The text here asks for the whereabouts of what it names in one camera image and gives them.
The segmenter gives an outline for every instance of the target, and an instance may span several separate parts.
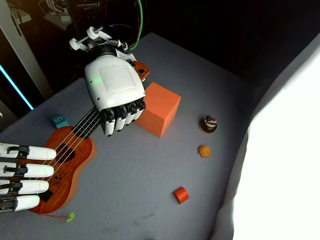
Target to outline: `ukulele body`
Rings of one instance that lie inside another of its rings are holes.
[[[78,181],[82,170],[94,158],[97,152],[94,142],[90,138],[85,139],[76,136],[71,126],[57,129],[51,135],[45,147],[51,149],[58,147],[56,149],[57,156],[52,162],[51,160],[18,160],[18,163],[21,164],[42,164],[45,162],[45,165],[54,166],[54,174],[50,178],[45,177],[43,179],[49,182],[48,190],[53,194],[47,201],[40,199],[38,206],[29,209],[31,212],[41,214],[52,213],[73,199],[78,189]]]

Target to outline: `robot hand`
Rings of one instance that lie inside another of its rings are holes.
[[[87,36],[80,40],[73,38],[69,45],[74,50],[88,52],[90,63],[84,70],[86,85],[100,112],[103,132],[110,137],[114,130],[120,132],[137,120],[146,108],[142,81],[149,73],[140,71],[140,78],[135,70],[135,56],[123,53],[128,49],[127,43],[112,40],[102,30],[103,27],[90,27]]]
[[[56,151],[51,148],[23,146],[0,142],[0,158],[52,160]],[[46,178],[54,173],[54,168],[43,164],[18,164],[0,162],[0,213],[16,212],[36,207],[40,198],[37,195],[48,190],[49,183],[44,180],[30,178]],[[8,180],[3,177],[29,178],[29,180]]]

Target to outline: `teal block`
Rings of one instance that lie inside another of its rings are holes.
[[[58,114],[56,116],[51,117],[51,121],[54,123],[57,129],[70,126],[63,114]]]

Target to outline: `robotic arm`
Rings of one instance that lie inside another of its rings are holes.
[[[90,27],[87,36],[80,40],[73,38],[69,45],[74,50],[88,52],[90,63],[84,70],[86,85],[100,112],[103,132],[110,137],[114,130],[120,132],[137,120],[146,108],[146,93],[139,77],[145,73],[136,72],[132,53],[123,53],[128,49],[127,43],[112,40],[102,30],[103,27]]]
[[[51,148],[24,146],[0,142],[0,158],[52,160],[56,151]],[[54,173],[54,168],[43,164],[18,164],[0,162],[0,177],[46,178]],[[40,202],[37,195],[49,189],[49,183],[44,180],[8,180],[0,179],[0,213],[16,212],[34,208]]]

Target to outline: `green tag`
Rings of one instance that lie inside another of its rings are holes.
[[[74,212],[71,212],[66,222],[70,223],[75,217],[76,217],[76,214]]]

